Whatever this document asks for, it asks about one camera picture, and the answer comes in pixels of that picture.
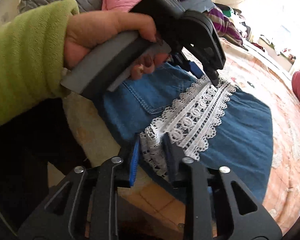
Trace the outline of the person's left hand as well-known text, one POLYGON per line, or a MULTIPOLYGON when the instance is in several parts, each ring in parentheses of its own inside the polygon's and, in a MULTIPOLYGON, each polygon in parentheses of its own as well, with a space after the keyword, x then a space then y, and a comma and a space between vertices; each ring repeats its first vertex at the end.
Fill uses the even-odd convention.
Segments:
POLYGON ((162 44, 153 19, 122 11, 91 11, 70 16, 64 39, 64 65, 73 69, 96 46, 123 31, 138 31, 142 38, 162 44))

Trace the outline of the green fleece sleeve forearm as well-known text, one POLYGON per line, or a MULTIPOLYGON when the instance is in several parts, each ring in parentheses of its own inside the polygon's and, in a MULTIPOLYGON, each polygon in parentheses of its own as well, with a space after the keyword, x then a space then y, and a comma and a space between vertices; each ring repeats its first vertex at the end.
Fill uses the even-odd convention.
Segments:
POLYGON ((0 126, 45 99, 69 91, 60 85, 68 19, 75 0, 61 0, 18 15, 0 28, 0 126))

